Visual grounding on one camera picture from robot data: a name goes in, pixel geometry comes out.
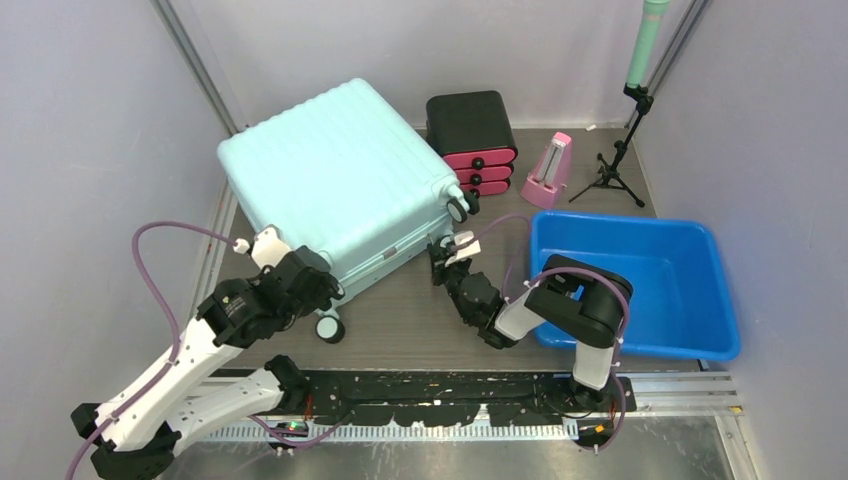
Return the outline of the light blue hard-shell suitcase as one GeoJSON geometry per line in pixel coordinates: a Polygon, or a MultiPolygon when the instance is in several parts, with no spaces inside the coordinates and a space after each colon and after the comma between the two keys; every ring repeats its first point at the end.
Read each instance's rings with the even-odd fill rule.
{"type": "Polygon", "coordinates": [[[353,79],[221,142],[255,235],[330,265],[351,300],[477,213],[454,171],[366,81],[353,79]]]}

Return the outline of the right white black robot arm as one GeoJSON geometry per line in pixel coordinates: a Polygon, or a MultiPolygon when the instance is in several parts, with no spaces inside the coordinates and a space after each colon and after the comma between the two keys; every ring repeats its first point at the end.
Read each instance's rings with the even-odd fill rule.
{"type": "Polygon", "coordinates": [[[574,403],[591,411],[616,399],[621,386],[610,377],[629,321],[632,284],[614,272],[552,255],[523,293],[509,299],[484,273],[470,271],[478,252],[478,241],[458,247],[451,237],[427,246],[432,284],[446,289],[463,323],[495,349],[511,348],[548,323],[576,341],[568,384],[574,403]]]}

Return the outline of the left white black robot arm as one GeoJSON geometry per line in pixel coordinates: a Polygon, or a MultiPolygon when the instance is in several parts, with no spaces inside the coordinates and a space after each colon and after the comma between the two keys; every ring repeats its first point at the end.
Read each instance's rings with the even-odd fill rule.
{"type": "Polygon", "coordinates": [[[247,378],[203,397],[190,393],[258,340],[344,296],[329,264],[306,246],[238,240],[259,267],[250,279],[225,280],[199,306],[177,344],[112,400],[84,403],[71,414],[95,445],[90,457],[102,479],[154,479],[192,443],[241,417],[277,408],[298,412],[309,382],[278,355],[247,378]]]}

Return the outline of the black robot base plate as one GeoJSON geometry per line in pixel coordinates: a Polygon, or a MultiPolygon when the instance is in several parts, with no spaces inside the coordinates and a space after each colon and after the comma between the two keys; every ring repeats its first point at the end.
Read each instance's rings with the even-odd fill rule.
{"type": "Polygon", "coordinates": [[[306,370],[291,400],[275,415],[320,425],[425,427],[468,425],[487,414],[491,425],[543,426],[566,418],[631,413],[631,381],[619,377],[599,392],[578,386],[566,373],[306,370]]]}

